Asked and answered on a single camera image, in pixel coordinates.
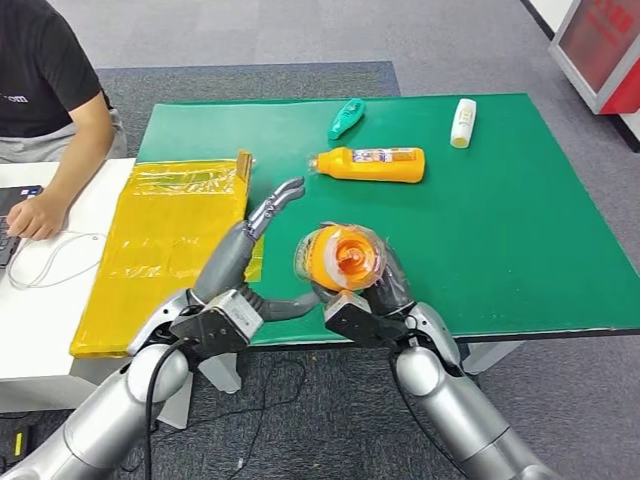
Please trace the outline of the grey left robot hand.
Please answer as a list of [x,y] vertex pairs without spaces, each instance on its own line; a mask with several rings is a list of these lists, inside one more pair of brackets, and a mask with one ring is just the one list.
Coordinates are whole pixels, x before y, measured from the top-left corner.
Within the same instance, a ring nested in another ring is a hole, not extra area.
[[303,177],[285,181],[247,218],[233,225],[205,264],[192,288],[192,295],[203,304],[228,290],[236,290],[265,322],[300,318],[313,309],[319,302],[314,292],[291,300],[268,300],[249,287],[245,278],[254,248],[266,227],[286,205],[304,193]]

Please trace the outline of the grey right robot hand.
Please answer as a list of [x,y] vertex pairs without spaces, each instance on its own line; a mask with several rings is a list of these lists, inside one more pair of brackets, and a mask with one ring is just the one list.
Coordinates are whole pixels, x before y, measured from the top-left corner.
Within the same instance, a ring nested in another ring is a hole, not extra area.
[[312,283],[334,292],[361,292],[378,315],[393,315],[413,303],[396,256],[372,230],[328,224],[308,239],[303,265]]

